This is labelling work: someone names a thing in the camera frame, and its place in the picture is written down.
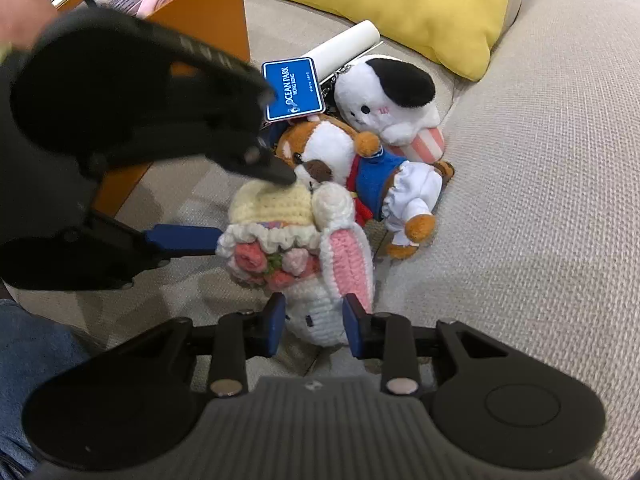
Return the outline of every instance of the crochet rose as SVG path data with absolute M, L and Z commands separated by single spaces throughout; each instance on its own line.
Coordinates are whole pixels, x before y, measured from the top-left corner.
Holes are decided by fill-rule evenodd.
M 282 270 L 290 272 L 294 276 L 299 276 L 304 272 L 308 258 L 309 251 L 295 247 L 284 253 L 282 257 Z
M 278 292 L 296 281 L 296 277 L 293 274 L 289 274 L 282 269 L 274 270 L 264 278 L 273 292 Z
M 320 258 L 313 255 L 306 260 L 305 270 L 302 271 L 299 278 L 306 278 L 312 274 L 320 274 Z
M 262 252 L 260 242 L 236 245 L 234 257 L 238 267 L 245 272 L 259 274 L 267 270 L 267 257 Z

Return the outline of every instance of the blue tag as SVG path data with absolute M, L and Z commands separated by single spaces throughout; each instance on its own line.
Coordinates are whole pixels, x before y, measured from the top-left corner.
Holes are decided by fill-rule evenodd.
M 276 100 L 267 106 L 267 121 L 324 112 L 316 68 L 310 57 L 264 63 L 262 75 L 276 91 Z

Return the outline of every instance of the black ear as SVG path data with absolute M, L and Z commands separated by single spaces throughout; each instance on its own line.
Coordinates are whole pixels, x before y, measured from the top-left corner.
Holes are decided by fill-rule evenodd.
M 436 87 L 424 70 L 397 59 L 375 57 L 366 62 L 380 79 L 385 94 L 403 108 L 418 108 L 433 101 Z

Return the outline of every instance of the white cat plush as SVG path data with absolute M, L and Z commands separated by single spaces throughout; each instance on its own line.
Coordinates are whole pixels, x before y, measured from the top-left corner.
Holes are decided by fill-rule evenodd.
M 338 72 L 334 99 L 357 131 L 373 132 L 396 155 L 433 164 L 444 153 L 431 76 L 390 56 L 362 56 Z

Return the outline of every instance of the person's hand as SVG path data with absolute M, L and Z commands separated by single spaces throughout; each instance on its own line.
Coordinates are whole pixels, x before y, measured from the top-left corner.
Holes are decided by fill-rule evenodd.
M 31 47 L 57 15 L 49 0 L 0 0 L 0 44 Z

